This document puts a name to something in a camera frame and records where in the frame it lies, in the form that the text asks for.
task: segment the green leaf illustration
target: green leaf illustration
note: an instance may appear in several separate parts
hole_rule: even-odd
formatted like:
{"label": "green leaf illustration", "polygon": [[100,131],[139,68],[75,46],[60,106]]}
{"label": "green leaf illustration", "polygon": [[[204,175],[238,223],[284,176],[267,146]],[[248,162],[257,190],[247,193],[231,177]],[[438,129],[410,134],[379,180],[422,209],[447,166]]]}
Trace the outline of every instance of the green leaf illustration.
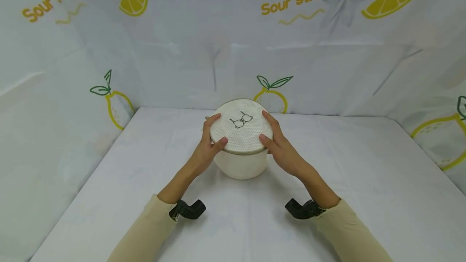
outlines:
{"label": "green leaf illustration", "polygon": [[285,77],[285,78],[282,78],[280,80],[277,80],[277,81],[273,82],[272,85],[270,85],[270,88],[282,87],[283,85],[285,85],[286,82],[290,81],[291,78],[292,78],[292,76]]}
{"label": "green leaf illustration", "polygon": [[266,88],[266,90],[269,90],[270,84],[264,76],[257,75],[257,79],[259,80],[260,84]]}
{"label": "green leaf illustration", "polygon": [[110,80],[112,78],[112,70],[111,69],[108,70],[108,72],[107,72],[107,74],[105,74],[104,78],[105,78],[105,81],[107,81],[108,87],[110,87]]}
{"label": "green leaf illustration", "polygon": [[458,104],[456,105],[456,110],[458,114],[460,114],[463,118],[461,120],[466,119],[466,96],[458,97]]}
{"label": "green leaf illustration", "polygon": [[92,87],[89,91],[91,91],[94,94],[101,95],[101,96],[110,94],[110,89],[108,87],[100,86],[100,85]]}

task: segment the fabric wall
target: fabric wall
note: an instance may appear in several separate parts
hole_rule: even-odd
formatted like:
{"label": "fabric wall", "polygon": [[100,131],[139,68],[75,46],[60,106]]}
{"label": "fabric wall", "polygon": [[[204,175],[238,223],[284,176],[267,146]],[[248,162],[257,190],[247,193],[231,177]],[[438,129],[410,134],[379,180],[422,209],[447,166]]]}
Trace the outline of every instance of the fabric wall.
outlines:
{"label": "fabric wall", "polygon": [[[464,17],[464,9],[459,17]],[[466,192],[466,33],[430,60],[438,67],[389,117],[413,137],[456,186]]]}
{"label": "fabric wall", "polygon": [[[247,97],[411,133],[464,95],[463,0],[0,3],[0,260],[33,255],[140,106]],[[461,146],[415,140],[434,161]],[[446,173],[464,188],[461,170]]]}

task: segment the white table surface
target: white table surface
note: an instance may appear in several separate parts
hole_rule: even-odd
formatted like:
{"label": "white table surface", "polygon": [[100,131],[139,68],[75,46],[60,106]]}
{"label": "white table surface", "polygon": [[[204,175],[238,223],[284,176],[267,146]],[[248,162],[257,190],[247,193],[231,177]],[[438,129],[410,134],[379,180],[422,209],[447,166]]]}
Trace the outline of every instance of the white table surface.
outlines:
{"label": "white table surface", "polygon": [[[189,158],[211,113],[139,109],[31,261],[106,261],[150,196]],[[274,116],[394,261],[466,261],[466,197],[396,122]],[[159,261],[339,261],[312,221],[284,208],[291,198],[309,199],[303,185],[268,163],[243,181],[212,164],[183,197],[207,210],[180,220]]]}

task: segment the mesh laundry bag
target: mesh laundry bag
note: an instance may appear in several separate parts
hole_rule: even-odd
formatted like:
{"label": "mesh laundry bag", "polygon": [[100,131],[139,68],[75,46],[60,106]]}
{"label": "mesh laundry bag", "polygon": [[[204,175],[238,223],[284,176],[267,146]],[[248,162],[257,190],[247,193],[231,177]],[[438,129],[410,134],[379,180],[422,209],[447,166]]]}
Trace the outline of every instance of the mesh laundry bag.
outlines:
{"label": "mesh laundry bag", "polygon": [[250,179],[262,173],[266,166],[267,149],[259,140],[263,133],[272,139],[272,128],[262,115],[264,108],[249,99],[227,102],[215,111],[221,117],[211,126],[213,142],[222,137],[228,144],[214,161],[227,176],[234,179]]}

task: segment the hand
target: hand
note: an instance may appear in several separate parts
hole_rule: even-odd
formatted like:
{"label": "hand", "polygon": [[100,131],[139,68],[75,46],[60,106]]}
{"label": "hand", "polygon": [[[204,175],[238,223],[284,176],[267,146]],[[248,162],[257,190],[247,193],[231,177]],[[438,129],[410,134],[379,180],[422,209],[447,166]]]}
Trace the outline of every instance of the hand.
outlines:
{"label": "hand", "polygon": [[261,143],[269,149],[269,153],[272,154],[278,166],[285,170],[286,173],[297,177],[303,166],[308,166],[309,164],[304,161],[285,138],[278,121],[265,110],[263,110],[263,116],[269,121],[270,126],[272,126],[273,140],[261,134],[259,136]]}
{"label": "hand", "polygon": [[201,141],[191,158],[176,173],[172,181],[157,194],[161,201],[168,204],[177,203],[183,197],[191,182],[202,174],[212,163],[215,155],[225,148],[228,143],[227,137],[221,138],[215,144],[212,144],[210,139],[210,127],[219,118],[220,114],[212,115],[204,122]]}
{"label": "hand", "polygon": [[185,167],[189,167],[195,176],[202,174],[212,163],[215,155],[223,150],[228,143],[227,137],[218,140],[217,143],[212,144],[210,139],[210,127],[219,119],[221,114],[212,115],[204,122],[202,130],[202,138],[194,150],[191,158],[189,158]]}

